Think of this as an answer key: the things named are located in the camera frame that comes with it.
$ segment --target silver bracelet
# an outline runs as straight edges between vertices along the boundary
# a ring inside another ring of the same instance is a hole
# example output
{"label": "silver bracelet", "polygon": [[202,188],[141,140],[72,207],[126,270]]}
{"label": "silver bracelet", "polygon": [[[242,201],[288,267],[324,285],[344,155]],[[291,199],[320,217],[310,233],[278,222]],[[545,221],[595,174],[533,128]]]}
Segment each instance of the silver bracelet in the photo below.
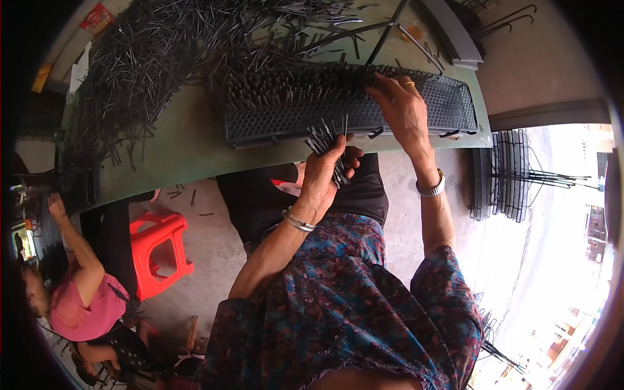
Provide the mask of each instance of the silver bracelet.
{"label": "silver bracelet", "polygon": [[289,206],[288,210],[282,210],[281,216],[284,217],[284,220],[290,223],[292,226],[296,227],[297,229],[301,230],[302,232],[312,232],[314,228],[316,228],[316,225],[310,225],[309,223],[304,222],[294,216],[293,213],[290,211],[292,208],[292,206]]}

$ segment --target green table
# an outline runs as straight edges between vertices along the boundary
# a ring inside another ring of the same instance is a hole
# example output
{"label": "green table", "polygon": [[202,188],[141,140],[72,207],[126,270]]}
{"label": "green table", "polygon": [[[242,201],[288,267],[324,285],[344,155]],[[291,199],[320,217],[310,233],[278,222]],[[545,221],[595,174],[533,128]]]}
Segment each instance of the green table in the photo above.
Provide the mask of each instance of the green table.
{"label": "green table", "polygon": [[[394,12],[396,5],[382,5],[361,11],[360,18],[366,24],[386,21]],[[418,20],[415,12],[408,6],[399,23],[408,26]],[[362,23],[351,23],[349,28],[361,27]],[[358,42],[360,60],[356,59],[353,42],[345,39],[334,42],[326,50],[341,48],[346,52],[346,61],[353,64],[364,64],[377,43],[382,29],[363,33],[365,42]],[[426,34],[421,42],[428,42],[432,52],[437,51],[436,40],[431,33]],[[337,61],[341,53],[327,53],[315,57],[321,62]],[[438,73],[436,67],[427,62],[427,57],[412,43],[401,38],[398,30],[388,37],[384,47],[377,55],[374,64],[396,65],[396,60],[403,67],[420,69]],[[474,102],[479,131],[475,135],[463,135],[457,139],[442,139],[431,136],[434,148],[476,148],[491,147],[490,125],[485,110],[483,95],[474,72],[451,66],[444,58],[441,59],[446,71],[444,75],[468,84]],[[221,120],[218,113],[210,112],[210,102],[202,87],[185,86],[174,95],[167,108],[155,123],[155,137],[145,141],[144,161],[141,162],[141,145],[135,149],[134,164],[136,172],[128,161],[125,151],[120,149],[122,163],[116,167],[107,160],[100,171],[100,202],[113,202],[148,192],[156,188],[164,188],[178,183],[186,183],[206,177],[214,177],[224,173],[236,172],[251,168],[266,167],[280,163],[305,160],[310,149],[301,140],[289,140],[278,145],[269,145],[245,150],[233,150],[225,144]],[[367,136],[359,136],[353,144],[365,152],[383,152],[399,150],[400,145],[392,135],[380,135],[371,140]]]}

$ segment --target silver watch band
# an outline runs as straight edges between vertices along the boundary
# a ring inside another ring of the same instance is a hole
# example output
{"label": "silver watch band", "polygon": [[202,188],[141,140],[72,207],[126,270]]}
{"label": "silver watch band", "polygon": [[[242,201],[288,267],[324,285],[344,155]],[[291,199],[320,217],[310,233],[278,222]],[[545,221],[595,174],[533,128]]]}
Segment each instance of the silver watch band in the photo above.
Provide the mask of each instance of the silver watch band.
{"label": "silver watch band", "polygon": [[438,185],[436,185],[434,188],[430,190],[423,190],[418,185],[418,181],[416,180],[416,190],[418,191],[419,194],[421,194],[422,197],[426,197],[426,198],[436,197],[440,195],[442,191],[444,191],[444,182],[446,181],[446,179],[444,178],[444,174],[442,173],[442,170],[438,169],[437,172],[440,175],[440,182],[438,183]]}

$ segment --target red plastic stool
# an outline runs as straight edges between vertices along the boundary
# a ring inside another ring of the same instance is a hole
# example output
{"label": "red plastic stool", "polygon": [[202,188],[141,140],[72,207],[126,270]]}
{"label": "red plastic stool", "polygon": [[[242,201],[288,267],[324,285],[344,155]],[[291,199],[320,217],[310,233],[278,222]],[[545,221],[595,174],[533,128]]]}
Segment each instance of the red plastic stool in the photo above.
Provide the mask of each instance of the red plastic stool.
{"label": "red plastic stool", "polygon": [[[156,225],[137,233],[145,222],[155,222]],[[186,219],[182,214],[173,212],[168,215],[147,212],[130,223],[132,258],[137,273],[137,297],[140,300],[160,294],[178,279],[193,272],[193,264],[187,263],[182,246],[182,232],[186,229]],[[170,276],[159,275],[158,265],[150,260],[152,250],[165,240],[171,240],[175,253],[176,270]]]}

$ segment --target purple floral shirt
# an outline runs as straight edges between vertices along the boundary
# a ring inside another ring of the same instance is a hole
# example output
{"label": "purple floral shirt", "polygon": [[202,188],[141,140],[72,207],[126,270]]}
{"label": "purple floral shirt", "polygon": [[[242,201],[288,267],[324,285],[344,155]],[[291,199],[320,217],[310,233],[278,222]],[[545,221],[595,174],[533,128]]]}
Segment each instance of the purple floral shirt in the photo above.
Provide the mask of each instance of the purple floral shirt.
{"label": "purple floral shirt", "polygon": [[263,300],[219,304],[205,389],[302,389],[328,371],[385,369],[424,389],[464,389],[481,346],[472,294],[451,248],[407,289],[385,268],[371,218],[328,213]]}

